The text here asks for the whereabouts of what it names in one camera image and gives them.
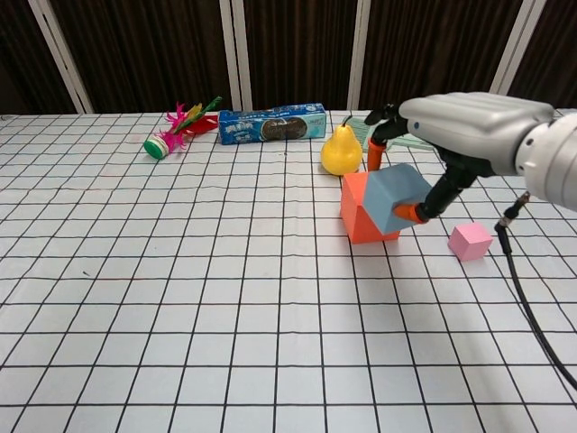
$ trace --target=toy block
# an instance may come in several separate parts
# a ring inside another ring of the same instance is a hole
[[[369,173],[358,172],[343,176],[341,218],[353,244],[393,241],[399,232],[383,235],[362,207]]]
[[[460,224],[453,229],[449,238],[449,248],[461,262],[480,259],[493,238],[481,223]]]
[[[381,233],[397,232],[416,223],[393,214],[395,206],[420,203],[430,190],[431,185],[412,166],[391,165],[369,173],[362,206]]]

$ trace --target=oreo cookie box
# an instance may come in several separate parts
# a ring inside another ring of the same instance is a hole
[[[279,106],[262,111],[227,111],[218,115],[222,144],[323,138],[326,113],[322,104]]]

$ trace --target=black cable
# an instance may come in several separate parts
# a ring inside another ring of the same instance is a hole
[[[533,310],[527,301],[527,297],[525,296],[525,292],[521,287],[521,282],[519,281],[519,277],[517,275],[517,269],[515,268],[515,262],[513,261],[513,255],[511,250],[511,244],[508,240],[507,234],[507,227],[508,225],[517,217],[519,210],[528,202],[529,194],[525,193],[521,196],[515,204],[507,209],[504,213],[504,217],[495,225],[495,231],[497,232],[497,236],[499,237],[499,243],[501,244],[501,248],[503,249],[503,253],[507,257],[507,264],[509,271],[511,273],[511,278],[513,279],[513,284],[515,285],[515,289],[517,290],[517,294],[519,299],[521,300],[521,305],[527,314],[527,319],[529,321],[529,325],[533,329],[533,333],[537,338],[538,342],[541,344],[547,356],[555,366],[555,368],[563,375],[563,377],[567,380],[567,382],[577,391],[577,381],[575,378],[569,373],[567,368],[563,365],[559,356],[555,353],[555,350],[549,344],[549,341],[545,337],[543,330],[539,326],[539,322],[537,322],[535,315],[533,314]]]

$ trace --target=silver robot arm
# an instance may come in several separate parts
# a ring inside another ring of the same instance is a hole
[[[398,107],[398,119],[447,163],[410,219],[437,217],[478,176],[493,175],[523,176],[532,195],[577,210],[577,115],[555,121],[548,104],[451,93],[410,99]]]

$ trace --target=pink cube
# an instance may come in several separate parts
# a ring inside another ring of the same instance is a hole
[[[493,242],[485,226],[481,223],[460,224],[449,238],[449,248],[461,262],[480,259]]]

